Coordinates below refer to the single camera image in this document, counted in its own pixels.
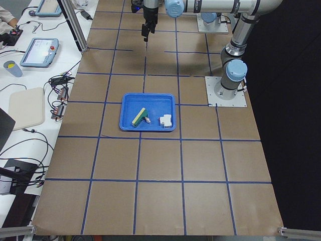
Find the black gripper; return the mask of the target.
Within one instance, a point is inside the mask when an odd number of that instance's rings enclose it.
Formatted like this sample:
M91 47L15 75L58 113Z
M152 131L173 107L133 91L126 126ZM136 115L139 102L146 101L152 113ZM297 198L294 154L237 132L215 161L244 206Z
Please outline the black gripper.
M145 19L145 24L142 24L141 26L141 35L143 36L143 40L147 42L149 33L155 33L155 27L158 23L158 7L143 7L143 17Z

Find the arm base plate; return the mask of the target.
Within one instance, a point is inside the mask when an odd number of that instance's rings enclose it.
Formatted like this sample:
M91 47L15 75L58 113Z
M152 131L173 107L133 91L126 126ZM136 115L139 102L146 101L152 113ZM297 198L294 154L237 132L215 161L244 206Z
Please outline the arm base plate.
M227 90L221 85L220 76L206 76L208 106L246 108L245 92L240 83L237 89Z
M196 16L198 32L228 34L228 21L221 13L198 13Z

